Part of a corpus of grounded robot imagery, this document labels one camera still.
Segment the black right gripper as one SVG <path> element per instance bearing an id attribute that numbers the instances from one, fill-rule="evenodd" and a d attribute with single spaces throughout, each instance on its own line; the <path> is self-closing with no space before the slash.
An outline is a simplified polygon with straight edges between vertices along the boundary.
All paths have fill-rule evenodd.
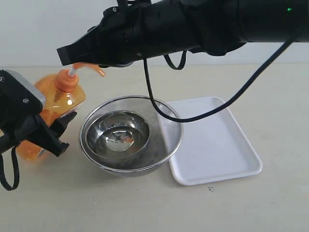
<path id="1" fill-rule="evenodd" d="M 149 4 L 118 4 L 103 12 L 97 26 L 75 42 L 56 49 L 63 66 L 90 63 L 102 67 L 127 67 L 150 57 L 146 10 Z"/>

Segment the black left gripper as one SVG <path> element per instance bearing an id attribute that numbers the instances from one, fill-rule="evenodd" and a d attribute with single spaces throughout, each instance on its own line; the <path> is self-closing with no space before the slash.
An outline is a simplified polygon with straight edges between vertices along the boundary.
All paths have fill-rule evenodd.
<path id="1" fill-rule="evenodd" d="M 59 138 L 76 116 L 77 112 L 75 111 L 68 113 L 57 118 L 50 127 L 47 126 L 40 115 L 22 117 L 6 124 L 2 123 L 0 125 L 0 130 L 3 132 L 0 137 L 0 152 L 3 153 L 28 139 L 28 141 L 59 157 L 69 147 L 68 143 L 61 142 Z"/>

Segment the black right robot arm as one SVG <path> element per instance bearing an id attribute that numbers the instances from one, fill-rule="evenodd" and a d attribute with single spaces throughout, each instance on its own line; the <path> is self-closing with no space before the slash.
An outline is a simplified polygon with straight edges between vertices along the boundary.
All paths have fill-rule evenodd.
<path id="1" fill-rule="evenodd" d="M 127 67 L 181 51 L 224 56 L 247 43 L 281 43 L 308 25 L 306 0 L 120 0 L 57 53 L 62 65 Z"/>

